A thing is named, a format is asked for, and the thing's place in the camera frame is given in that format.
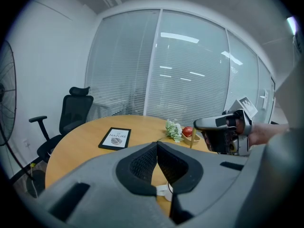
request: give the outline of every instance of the chair headrest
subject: chair headrest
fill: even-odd
[[[71,95],[85,96],[85,95],[87,95],[89,93],[89,88],[90,87],[84,88],[84,89],[77,88],[77,87],[72,87],[72,88],[70,88],[69,92],[70,92]]]

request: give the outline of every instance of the black office chair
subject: black office chair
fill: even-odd
[[[41,131],[47,140],[37,149],[38,156],[46,163],[48,162],[53,149],[60,142],[60,140],[73,129],[86,123],[86,117],[94,99],[92,96],[87,95],[89,93],[89,88],[90,87],[81,89],[72,87],[69,91],[70,95],[66,95],[64,97],[59,123],[60,135],[57,135],[51,139],[49,138],[43,124],[43,119],[46,119],[47,116],[38,116],[29,119],[30,123],[39,123]]]

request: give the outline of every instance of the ceiling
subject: ceiling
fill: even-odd
[[[97,14],[129,0],[79,0]],[[265,50],[281,82],[293,68],[291,16],[278,0],[188,0],[213,9],[246,30]]]

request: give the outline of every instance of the round table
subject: round table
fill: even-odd
[[[99,143],[111,127],[131,129],[128,147],[132,147],[155,142],[162,137],[164,138],[161,141],[174,143],[173,139],[165,137],[165,124],[165,120],[155,117],[120,115],[99,118],[79,126],[67,134],[54,149],[47,164],[46,188],[85,161],[113,152],[98,148]],[[184,142],[176,144],[189,148]],[[194,145],[193,149],[209,152],[203,139]],[[167,180],[157,164],[152,175],[152,185],[158,186],[166,183]],[[157,196],[157,202],[164,213],[169,215],[171,203],[163,196]]]

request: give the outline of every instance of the wall outlet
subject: wall outlet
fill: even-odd
[[[29,141],[27,139],[23,140],[22,142],[23,142],[25,147],[28,148],[30,146]]]

